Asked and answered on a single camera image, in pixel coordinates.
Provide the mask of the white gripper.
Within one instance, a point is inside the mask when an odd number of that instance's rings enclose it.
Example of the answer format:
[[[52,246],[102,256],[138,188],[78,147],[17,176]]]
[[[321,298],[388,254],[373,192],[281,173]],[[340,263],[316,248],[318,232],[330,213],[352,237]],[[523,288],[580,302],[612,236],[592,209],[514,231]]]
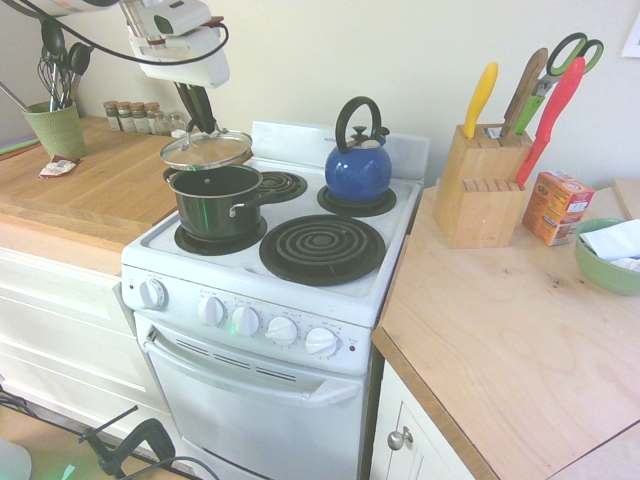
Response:
[[[154,47],[144,38],[129,35],[134,56],[154,62],[142,63],[143,72],[151,78],[175,82],[190,123],[202,132],[213,132],[217,123],[204,87],[216,88],[230,77],[221,33],[221,27],[199,27],[180,36],[165,37],[163,44]]]

